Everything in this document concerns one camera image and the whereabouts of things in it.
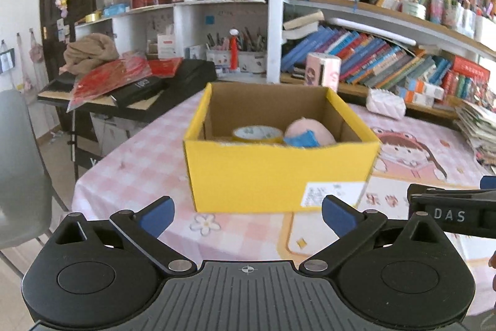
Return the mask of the yellow cardboard box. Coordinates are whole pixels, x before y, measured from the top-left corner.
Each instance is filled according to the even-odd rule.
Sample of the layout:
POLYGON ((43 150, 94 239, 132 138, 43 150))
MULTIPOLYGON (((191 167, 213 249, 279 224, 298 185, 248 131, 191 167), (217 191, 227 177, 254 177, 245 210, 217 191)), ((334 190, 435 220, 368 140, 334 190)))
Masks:
POLYGON ((364 184, 380 151, 376 134, 329 88, 236 82, 206 86, 183 146, 196 211, 227 213, 315 210, 320 205, 305 197, 334 184, 364 184), (284 131, 298 119, 322 123, 335 144, 235 139, 239 128, 284 131))

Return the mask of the blue small block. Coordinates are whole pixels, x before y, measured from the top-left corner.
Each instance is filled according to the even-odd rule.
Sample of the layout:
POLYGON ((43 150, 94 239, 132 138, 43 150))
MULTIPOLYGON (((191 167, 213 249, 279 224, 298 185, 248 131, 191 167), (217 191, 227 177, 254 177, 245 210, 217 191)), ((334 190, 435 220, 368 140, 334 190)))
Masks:
POLYGON ((292 137, 285 137, 284 143, 291 147, 297 148, 318 148, 320 147, 320 142, 316 138, 312 130, 307 130, 302 134, 298 134, 292 137))

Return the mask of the black rectangular case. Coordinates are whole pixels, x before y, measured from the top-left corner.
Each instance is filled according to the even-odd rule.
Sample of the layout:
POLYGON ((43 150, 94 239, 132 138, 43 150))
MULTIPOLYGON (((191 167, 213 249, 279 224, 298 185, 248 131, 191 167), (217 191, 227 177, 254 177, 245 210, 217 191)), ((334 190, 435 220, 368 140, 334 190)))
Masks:
POLYGON ((164 86, 164 79, 150 76, 118 88, 110 92, 109 96, 117 108, 127 108, 131 104, 155 96, 164 86))

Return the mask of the black keyboard piano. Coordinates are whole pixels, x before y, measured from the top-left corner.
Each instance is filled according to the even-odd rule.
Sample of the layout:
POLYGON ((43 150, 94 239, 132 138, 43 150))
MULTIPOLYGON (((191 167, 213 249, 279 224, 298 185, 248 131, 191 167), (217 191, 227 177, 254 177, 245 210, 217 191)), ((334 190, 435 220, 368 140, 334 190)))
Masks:
POLYGON ((215 64, 185 59, 175 76, 151 76, 86 102, 77 112, 150 123, 217 80, 215 64))

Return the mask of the red boxed book set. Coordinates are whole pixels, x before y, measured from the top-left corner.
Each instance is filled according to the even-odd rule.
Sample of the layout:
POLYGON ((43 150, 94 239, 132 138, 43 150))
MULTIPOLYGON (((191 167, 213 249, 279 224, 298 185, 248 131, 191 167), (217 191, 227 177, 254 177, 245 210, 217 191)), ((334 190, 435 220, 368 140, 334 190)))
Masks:
POLYGON ((460 75, 472 78, 475 82, 489 82, 489 70, 461 56, 453 58, 452 70, 460 75))

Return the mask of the pink plush toy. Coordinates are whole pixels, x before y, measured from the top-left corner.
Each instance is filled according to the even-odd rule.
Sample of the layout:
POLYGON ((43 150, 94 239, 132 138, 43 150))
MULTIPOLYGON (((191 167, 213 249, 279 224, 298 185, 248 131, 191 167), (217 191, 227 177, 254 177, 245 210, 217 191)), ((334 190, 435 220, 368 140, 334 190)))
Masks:
POLYGON ((301 118, 292 122, 284 134, 286 145, 299 148, 320 148, 336 144, 334 135, 315 119, 301 118))

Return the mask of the yellow tape roll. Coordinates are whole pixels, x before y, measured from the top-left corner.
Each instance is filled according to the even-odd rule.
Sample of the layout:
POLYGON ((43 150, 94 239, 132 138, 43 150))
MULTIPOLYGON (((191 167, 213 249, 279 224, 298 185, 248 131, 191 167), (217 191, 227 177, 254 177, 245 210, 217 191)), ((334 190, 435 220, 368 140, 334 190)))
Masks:
POLYGON ((232 133, 233 139, 243 143, 256 144, 281 144, 283 142, 283 132, 271 126, 250 125, 236 128, 232 133))

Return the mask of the red plastic packet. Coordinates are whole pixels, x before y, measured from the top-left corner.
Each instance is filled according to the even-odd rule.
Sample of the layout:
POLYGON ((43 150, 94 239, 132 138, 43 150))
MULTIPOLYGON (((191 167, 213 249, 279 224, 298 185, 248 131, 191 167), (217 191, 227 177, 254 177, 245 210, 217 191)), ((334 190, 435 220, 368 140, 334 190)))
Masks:
POLYGON ((141 54, 103 64, 76 80, 66 111, 69 113, 87 102, 151 74, 149 62, 141 54))

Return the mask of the pink cartoon cylinder box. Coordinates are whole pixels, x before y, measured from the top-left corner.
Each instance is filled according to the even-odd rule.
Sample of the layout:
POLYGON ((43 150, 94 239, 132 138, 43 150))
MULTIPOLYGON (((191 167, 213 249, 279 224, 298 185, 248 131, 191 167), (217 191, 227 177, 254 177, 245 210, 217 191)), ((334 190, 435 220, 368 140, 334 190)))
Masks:
POLYGON ((334 92, 338 91, 340 81, 341 59, 324 53, 312 52, 305 61, 305 86, 328 87, 334 92))

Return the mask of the white bookshelf frame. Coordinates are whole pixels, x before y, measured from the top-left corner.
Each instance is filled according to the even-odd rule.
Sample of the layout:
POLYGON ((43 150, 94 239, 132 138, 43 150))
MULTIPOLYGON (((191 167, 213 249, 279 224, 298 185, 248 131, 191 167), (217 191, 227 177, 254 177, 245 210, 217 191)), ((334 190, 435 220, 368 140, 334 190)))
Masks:
POLYGON ((226 78, 232 82, 277 84, 281 82, 282 23, 286 4, 296 7, 297 11, 301 13, 309 13, 319 9, 325 13, 325 20, 331 24, 377 34, 399 44, 407 46, 420 44, 425 47, 437 47, 460 56, 495 59, 495 50, 443 25, 434 24, 398 11, 351 0, 200 0, 161 4, 130 9, 125 13, 114 15, 114 19, 123 18, 126 21, 122 24, 123 28, 130 32, 135 31, 134 34, 116 33, 114 36, 119 51, 134 50, 138 47, 139 42, 144 42, 144 31, 137 29, 137 24, 131 22, 131 17, 141 13, 159 13, 163 9, 171 9, 173 11, 175 52, 177 56, 183 56, 188 46, 198 44, 204 39, 201 32, 206 29, 204 17, 208 7, 228 7, 232 11, 232 17, 229 18, 227 24, 238 29, 242 24, 235 22, 236 16, 246 12, 249 5, 263 6, 265 12, 261 17, 261 27, 268 35, 266 72, 250 75, 232 73, 228 74, 226 78))

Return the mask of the stack of papers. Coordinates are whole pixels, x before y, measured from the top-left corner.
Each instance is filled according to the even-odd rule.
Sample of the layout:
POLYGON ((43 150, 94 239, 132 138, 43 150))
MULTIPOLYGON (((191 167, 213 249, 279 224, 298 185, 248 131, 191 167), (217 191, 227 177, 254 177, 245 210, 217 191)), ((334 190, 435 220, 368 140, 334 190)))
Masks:
POLYGON ((495 113, 468 101, 455 107, 460 129, 474 153, 474 159, 495 174, 495 113))

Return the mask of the brown knitted cloth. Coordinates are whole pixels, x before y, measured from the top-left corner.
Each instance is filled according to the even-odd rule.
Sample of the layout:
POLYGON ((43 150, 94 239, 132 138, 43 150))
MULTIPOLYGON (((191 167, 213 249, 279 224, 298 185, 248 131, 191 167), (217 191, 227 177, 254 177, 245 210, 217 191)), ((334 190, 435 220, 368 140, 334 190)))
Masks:
POLYGON ((104 63, 117 60, 119 53, 109 36, 94 33, 68 44, 63 56, 65 64, 59 69, 59 73, 69 72, 82 76, 104 63))

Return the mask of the grey chair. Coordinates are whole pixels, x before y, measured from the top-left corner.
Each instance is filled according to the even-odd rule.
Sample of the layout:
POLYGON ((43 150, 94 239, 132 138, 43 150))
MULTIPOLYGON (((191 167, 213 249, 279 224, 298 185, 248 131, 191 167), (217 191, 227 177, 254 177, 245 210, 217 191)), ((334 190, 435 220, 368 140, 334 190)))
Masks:
POLYGON ((54 189, 24 97, 1 92, 1 249, 50 231, 54 189))

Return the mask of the orange white small box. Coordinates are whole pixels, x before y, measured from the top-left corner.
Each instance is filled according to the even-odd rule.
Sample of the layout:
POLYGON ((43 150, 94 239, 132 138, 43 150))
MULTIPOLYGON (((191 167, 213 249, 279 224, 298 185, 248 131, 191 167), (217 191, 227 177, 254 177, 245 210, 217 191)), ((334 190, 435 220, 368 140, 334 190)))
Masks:
POLYGON ((445 96, 445 90, 442 87, 418 79, 407 78, 405 88, 408 91, 431 96, 435 100, 442 100, 445 96))

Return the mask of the white quilted pouch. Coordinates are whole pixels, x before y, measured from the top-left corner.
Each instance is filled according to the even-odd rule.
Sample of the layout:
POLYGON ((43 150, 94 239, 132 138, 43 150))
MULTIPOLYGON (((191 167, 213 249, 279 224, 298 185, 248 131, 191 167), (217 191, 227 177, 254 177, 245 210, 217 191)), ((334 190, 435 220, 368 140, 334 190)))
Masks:
POLYGON ((401 120, 406 114, 404 99, 392 92, 381 89, 368 90, 366 109, 372 114, 395 120, 401 120))

